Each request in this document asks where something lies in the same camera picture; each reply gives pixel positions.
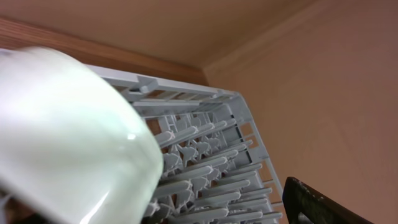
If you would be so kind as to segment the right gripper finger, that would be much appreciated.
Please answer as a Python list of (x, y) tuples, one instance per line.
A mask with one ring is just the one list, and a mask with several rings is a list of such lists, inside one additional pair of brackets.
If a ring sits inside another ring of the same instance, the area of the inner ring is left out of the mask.
[(289, 223), (370, 224), (295, 177), (288, 177), (282, 194)]

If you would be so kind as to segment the green bowl with rice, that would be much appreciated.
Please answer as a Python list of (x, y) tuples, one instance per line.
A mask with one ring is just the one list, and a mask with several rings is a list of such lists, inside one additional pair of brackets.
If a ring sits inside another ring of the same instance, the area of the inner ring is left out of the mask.
[(136, 110), (69, 55), (1, 55), (1, 187), (54, 223), (140, 223), (163, 170)]

